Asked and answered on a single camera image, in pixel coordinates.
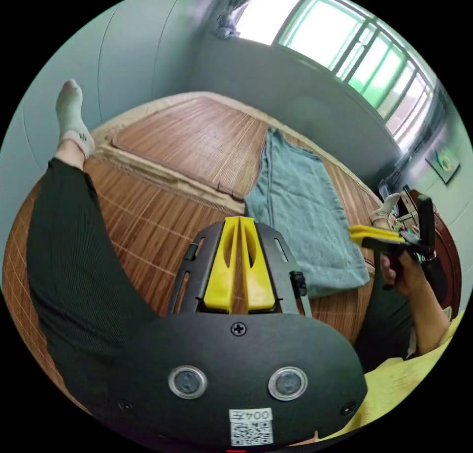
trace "hand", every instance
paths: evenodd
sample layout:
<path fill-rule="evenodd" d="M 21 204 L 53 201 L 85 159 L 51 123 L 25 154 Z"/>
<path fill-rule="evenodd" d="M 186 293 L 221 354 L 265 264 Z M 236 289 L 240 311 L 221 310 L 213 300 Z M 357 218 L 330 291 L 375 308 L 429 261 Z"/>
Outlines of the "hand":
<path fill-rule="evenodd" d="M 396 284 L 396 288 L 402 295 L 410 298 L 413 294 L 422 292 L 428 282 L 417 258 L 413 259 L 406 251 L 404 251 L 399 257 L 399 261 L 403 266 L 403 273 Z M 394 284 L 396 272 L 394 269 L 391 269 L 389 258 L 386 255 L 381 255 L 380 262 L 381 272 L 385 282 L 388 284 Z"/>

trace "qr code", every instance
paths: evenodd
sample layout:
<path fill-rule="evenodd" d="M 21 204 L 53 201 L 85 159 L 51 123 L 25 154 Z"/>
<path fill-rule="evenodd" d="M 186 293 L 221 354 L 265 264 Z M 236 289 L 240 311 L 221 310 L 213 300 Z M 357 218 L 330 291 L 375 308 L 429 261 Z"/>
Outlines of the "qr code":
<path fill-rule="evenodd" d="M 254 446 L 273 443 L 272 422 L 232 422 L 232 446 Z"/>

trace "foot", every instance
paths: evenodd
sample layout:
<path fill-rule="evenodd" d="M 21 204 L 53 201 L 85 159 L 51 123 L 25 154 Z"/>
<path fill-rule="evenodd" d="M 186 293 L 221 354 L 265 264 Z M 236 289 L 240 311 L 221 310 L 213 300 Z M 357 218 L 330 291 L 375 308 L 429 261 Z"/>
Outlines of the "foot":
<path fill-rule="evenodd" d="M 59 122 L 59 142 L 72 140 L 84 153 L 85 159 L 94 153 L 95 143 L 82 121 L 82 90 L 74 79 L 64 83 L 56 100 Z"/>
<path fill-rule="evenodd" d="M 399 198 L 400 194 L 389 195 L 381 208 L 370 213 L 370 221 L 375 228 L 395 231 L 396 221 L 391 212 L 393 211 L 394 206 L 398 203 Z"/>

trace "yellow shirt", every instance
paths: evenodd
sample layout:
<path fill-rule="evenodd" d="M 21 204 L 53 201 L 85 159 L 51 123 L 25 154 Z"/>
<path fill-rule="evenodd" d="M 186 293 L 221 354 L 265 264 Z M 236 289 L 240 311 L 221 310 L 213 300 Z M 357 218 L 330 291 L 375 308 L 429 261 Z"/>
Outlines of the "yellow shirt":
<path fill-rule="evenodd" d="M 439 360 L 450 343 L 464 313 L 465 311 L 451 322 L 448 332 L 435 350 L 407 361 L 404 361 L 402 358 L 391 358 L 378 366 L 374 371 L 366 373 L 365 379 L 368 393 L 357 413 L 342 430 L 320 440 L 316 435 L 313 439 L 297 443 L 297 445 L 312 443 L 317 440 L 328 440 L 329 438 L 343 435 L 377 420 L 394 409 L 421 383 L 434 367 L 434 364 Z"/>

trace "blue towel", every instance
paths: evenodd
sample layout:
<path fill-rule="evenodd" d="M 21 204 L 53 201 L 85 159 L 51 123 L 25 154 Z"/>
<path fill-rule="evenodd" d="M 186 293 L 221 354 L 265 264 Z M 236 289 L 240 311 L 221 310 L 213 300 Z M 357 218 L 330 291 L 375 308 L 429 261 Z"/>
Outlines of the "blue towel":
<path fill-rule="evenodd" d="M 370 276 L 322 160 L 269 128 L 245 214 L 282 234 L 305 275 L 309 298 L 364 286 Z"/>

